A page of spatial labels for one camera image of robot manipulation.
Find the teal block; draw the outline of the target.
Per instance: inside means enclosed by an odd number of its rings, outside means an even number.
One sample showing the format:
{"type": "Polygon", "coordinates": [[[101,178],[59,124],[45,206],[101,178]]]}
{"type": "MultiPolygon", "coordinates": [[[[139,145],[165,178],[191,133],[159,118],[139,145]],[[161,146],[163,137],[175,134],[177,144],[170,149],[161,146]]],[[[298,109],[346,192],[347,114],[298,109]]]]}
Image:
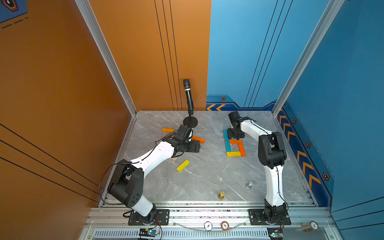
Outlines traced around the teal block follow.
{"type": "Polygon", "coordinates": [[[232,151],[231,149],[231,144],[229,141],[225,141],[225,147],[226,147],[226,152],[229,153],[232,151]]]}
{"type": "Polygon", "coordinates": [[[228,131],[227,130],[223,130],[223,136],[224,136],[224,141],[226,144],[229,144],[229,138],[228,138],[228,131]]]}

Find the yellow block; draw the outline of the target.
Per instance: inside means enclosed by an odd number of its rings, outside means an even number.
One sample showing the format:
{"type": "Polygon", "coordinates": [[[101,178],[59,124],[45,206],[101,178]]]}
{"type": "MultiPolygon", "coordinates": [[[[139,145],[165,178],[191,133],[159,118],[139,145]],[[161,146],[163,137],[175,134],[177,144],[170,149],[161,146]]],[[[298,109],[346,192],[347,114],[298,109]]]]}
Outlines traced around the yellow block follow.
{"type": "Polygon", "coordinates": [[[241,157],[242,153],[240,151],[237,152],[227,152],[227,157],[241,157]]]}

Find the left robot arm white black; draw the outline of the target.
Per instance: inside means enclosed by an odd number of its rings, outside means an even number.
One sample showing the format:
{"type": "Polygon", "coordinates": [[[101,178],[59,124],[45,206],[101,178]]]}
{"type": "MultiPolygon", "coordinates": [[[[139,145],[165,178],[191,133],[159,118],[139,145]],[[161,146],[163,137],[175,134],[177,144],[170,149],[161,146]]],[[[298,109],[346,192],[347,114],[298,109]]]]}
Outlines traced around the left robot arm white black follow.
{"type": "Polygon", "coordinates": [[[156,206],[143,194],[144,179],[159,164],[177,153],[199,153],[200,141],[176,140],[171,137],[161,141],[152,150],[131,161],[121,160],[117,163],[107,191],[120,203],[141,216],[146,223],[156,217],[156,206]]]}

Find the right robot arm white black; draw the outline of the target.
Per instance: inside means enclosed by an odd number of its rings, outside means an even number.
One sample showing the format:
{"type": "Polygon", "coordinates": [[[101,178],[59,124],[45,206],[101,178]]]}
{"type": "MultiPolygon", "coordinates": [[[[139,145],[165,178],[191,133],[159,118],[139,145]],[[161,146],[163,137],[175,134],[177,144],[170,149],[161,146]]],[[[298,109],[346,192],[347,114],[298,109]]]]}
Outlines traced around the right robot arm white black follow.
{"type": "Polygon", "coordinates": [[[227,129],[229,139],[240,140],[246,134],[258,141],[258,159],[266,173],[267,193],[265,198],[264,221],[269,224],[281,222],[288,215],[288,203],[283,194],[283,169],[287,152],[280,132],[267,130],[249,117],[240,117],[231,112],[232,127],[227,129]]]}

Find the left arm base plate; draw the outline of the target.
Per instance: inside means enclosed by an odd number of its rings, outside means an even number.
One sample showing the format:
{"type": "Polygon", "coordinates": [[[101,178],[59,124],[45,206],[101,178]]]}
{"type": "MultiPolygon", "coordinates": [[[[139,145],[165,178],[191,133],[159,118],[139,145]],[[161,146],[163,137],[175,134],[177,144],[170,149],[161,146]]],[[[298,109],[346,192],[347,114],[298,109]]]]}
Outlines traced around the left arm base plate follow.
{"type": "Polygon", "coordinates": [[[169,209],[156,209],[151,211],[146,217],[140,215],[138,212],[133,212],[128,221],[129,226],[154,226],[160,224],[167,226],[170,220],[169,209]]]}

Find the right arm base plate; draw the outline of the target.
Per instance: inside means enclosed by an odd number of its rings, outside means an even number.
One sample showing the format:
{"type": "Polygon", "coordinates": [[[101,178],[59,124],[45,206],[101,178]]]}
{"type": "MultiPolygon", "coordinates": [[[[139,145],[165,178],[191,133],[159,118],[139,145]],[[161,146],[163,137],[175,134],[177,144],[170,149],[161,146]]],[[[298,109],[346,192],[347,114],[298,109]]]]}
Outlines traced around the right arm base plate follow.
{"type": "Polygon", "coordinates": [[[281,223],[289,226],[292,224],[287,211],[276,214],[266,209],[248,209],[248,214],[252,226],[280,225],[281,223]]]}

